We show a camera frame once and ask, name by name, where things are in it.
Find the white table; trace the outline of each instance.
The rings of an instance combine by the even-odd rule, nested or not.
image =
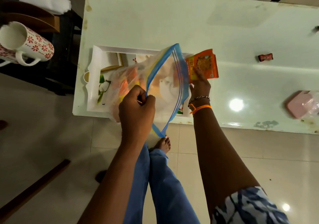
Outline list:
[[[213,48],[219,78],[210,80],[210,97],[222,127],[319,133],[317,118],[293,120],[282,108],[297,90],[319,90],[318,24],[316,7],[254,0],[86,0],[73,114],[107,117],[86,110],[83,74],[93,45],[160,50],[180,43],[188,53]],[[267,53],[273,61],[256,61]]]

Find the green leaf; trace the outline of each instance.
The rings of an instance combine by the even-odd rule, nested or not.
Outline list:
[[[102,97],[103,97],[103,94],[104,94],[104,92],[102,91],[102,92],[101,92],[101,94],[100,94],[100,96],[99,96],[99,98],[98,98],[98,103],[100,103],[100,102],[101,102]]]
[[[100,83],[104,83],[104,82],[105,82],[104,76],[100,75]]]

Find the pink object in plastic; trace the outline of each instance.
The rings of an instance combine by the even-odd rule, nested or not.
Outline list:
[[[301,91],[286,104],[293,117],[301,119],[319,113],[319,91]]]

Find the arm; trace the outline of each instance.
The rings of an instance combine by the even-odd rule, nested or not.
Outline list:
[[[194,70],[199,80],[191,86],[191,100],[209,96],[210,84],[202,72]],[[209,105],[207,98],[193,100],[195,107]],[[207,207],[212,218],[214,208],[232,193],[259,183],[247,169],[220,128],[213,111],[203,108],[194,114],[198,162],[202,175]]]
[[[142,106],[137,98],[142,99]],[[135,163],[151,131],[155,97],[135,85],[119,105],[122,142],[79,224],[122,223],[129,202]]]

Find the beige floor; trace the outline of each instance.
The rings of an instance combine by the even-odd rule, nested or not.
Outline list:
[[[64,158],[71,166],[6,223],[76,223],[98,184],[94,175],[109,166],[121,129],[108,119],[72,116],[70,96],[0,74],[0,206]],[[316,223],[319,198],[319,136],[224,129],[269,197],[291,223]],[[192,126],[170,124],[169,166],[181,181],[201,223],[209,223]],[[156,139],[150,138],[152,144]],[[150,190],[143,223],[155,223]]]

